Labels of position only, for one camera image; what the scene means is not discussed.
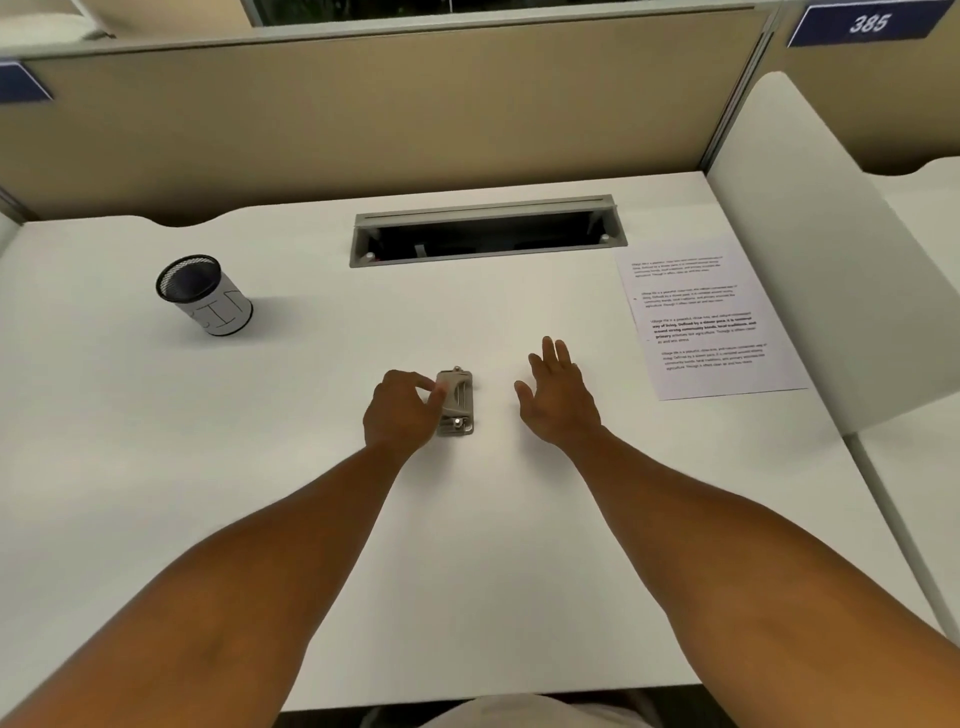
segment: forearm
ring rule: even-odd
[[[564,448],[644,583],[671,614],[849,565],[746,498],[667,468],[605,428]]]
[[[690,663],[743,728],[818,713],[892,725],[907,681],[931,705],[951,701],[953,647],[797,525],[605,429],[564,449]]]
[[[269,726],[404,459],[362,449],[193,546],[20,706],[11,728],[120,717]]]
[[[405,457],[364,448],[200,542],[143,597],[193,593],[225,635],[308,640],[347,580]]]

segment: finger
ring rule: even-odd
[[[530,385],[524,381],[515,381],[516,398],[520,400],[520,419],[526,420],[530,414],[530,408],[534,404],[534,393]]]
[[[407,374],[410,375],[410,379],[413,381],[415,387],[425,389],[427,392],[433,392],[437,386],[437,382],[429,376],[422,375],[420,372],[408,372]]]
[[[573,363],[570,361],[570,349],[562,339],[557,339],[557,359],[563,367],[569,367]]]
[[[440,419],[440,415],[444,410],[446,393],[447,393],[447,384],[446,382],[441,382],[440,384],[437,384],[433,388],[433,391],[430,392],[430,397],[427,398],[427,401],[426,401],[427,409],[429,409],[431,412],[437,415],[437,420]]]
[[[411,384],[412,386],[419,387],[420,389],[425,389],[427,392],[432,392],[433,388],[436,386],[433,379],[429,376],[424,376],[419,372],[402,372],[399,369],[391,369],[387,374],[383,376],[384,383],[389,382],[402,382],[404,384]]]
[[[530,360],[530,369],[534,373],[534,379],[537,380],[537,384],[540,384],[550,376],[550,370],[547,369],[546,364],[543,363],[543,360],[539,356],[532,353],[527,358]]]
[[[560,362],[557,361],[557,353],[553,348],[553,339],[549,336],[543,337],[543,363],[546,364],[547,369],[551,372],[558,372],[560,370]]]

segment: metal latch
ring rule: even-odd
[[[440,436],[469,435],[473,432],[473,374],[460,367],[437,374],[437,383],[448,389],[444,411],[437,425]]]

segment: mesh pen holder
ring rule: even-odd
[[[157,277],[156,292],[211,336],[236,333],[253,315],[253,304],[209,255],[188,255],[172,262]]]

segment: blue sign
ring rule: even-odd
[[[797,23],[791,48],[927,37],[953,0],[879,0],[811,5]]]
[[[47,89],[17,61],[0,61],[0,104],[50,101]]]

